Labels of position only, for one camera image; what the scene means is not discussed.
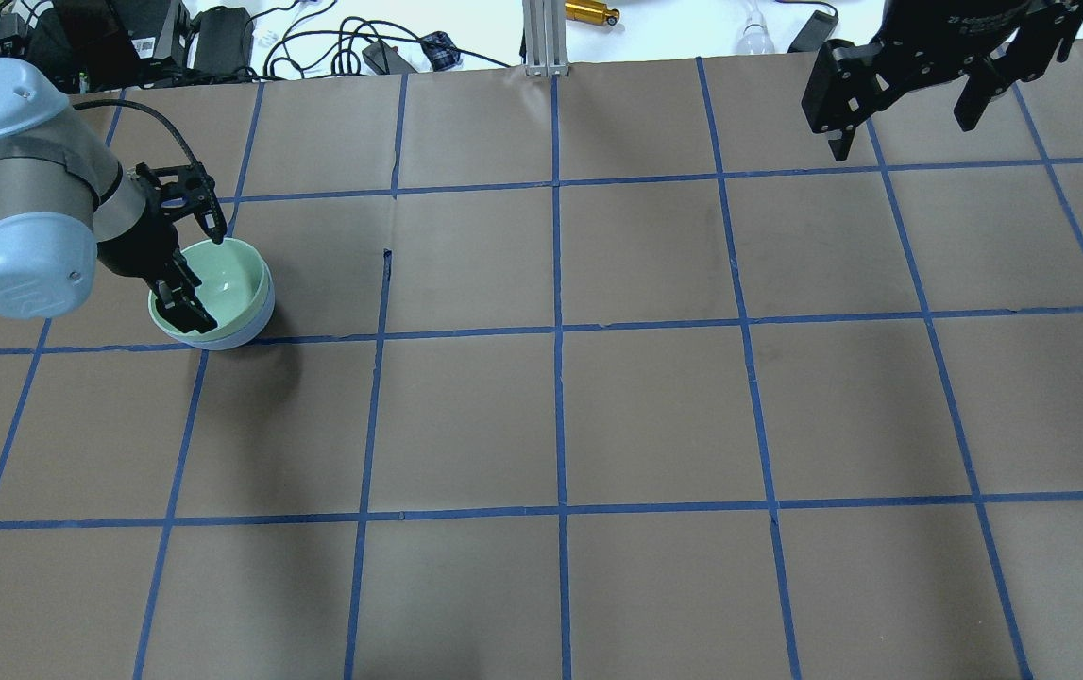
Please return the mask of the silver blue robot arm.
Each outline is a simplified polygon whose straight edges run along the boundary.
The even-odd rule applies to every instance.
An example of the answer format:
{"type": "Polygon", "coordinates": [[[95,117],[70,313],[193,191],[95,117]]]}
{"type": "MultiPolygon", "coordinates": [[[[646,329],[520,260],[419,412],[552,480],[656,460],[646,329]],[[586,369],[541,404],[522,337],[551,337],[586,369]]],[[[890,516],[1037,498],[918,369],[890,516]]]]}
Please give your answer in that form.
{"type": "MultiPolygon", "coordinates": [[[[801,108],[835,160],[854,131],[909,92],[964,78],[953,108],[963,130],[980,122],[1012,83],[1064,63],[1083,23],[1083,1],[888,1],[866,44],[827,39],[818,48],[801,108]]],[[[31,63],[0,57],[0,317],[55,318],[91,296],[93,275],[145,283],[148,309],[174,332],[238,343],[272,314],[272,282],[238,313],[197,295],[203,280],[178,243],[193,218],[206,240],[229,244],[214,180],[186,139],[148,109],[184,164],[126,168],[84,125],[91,103],[71,103],[31,63]]]]}

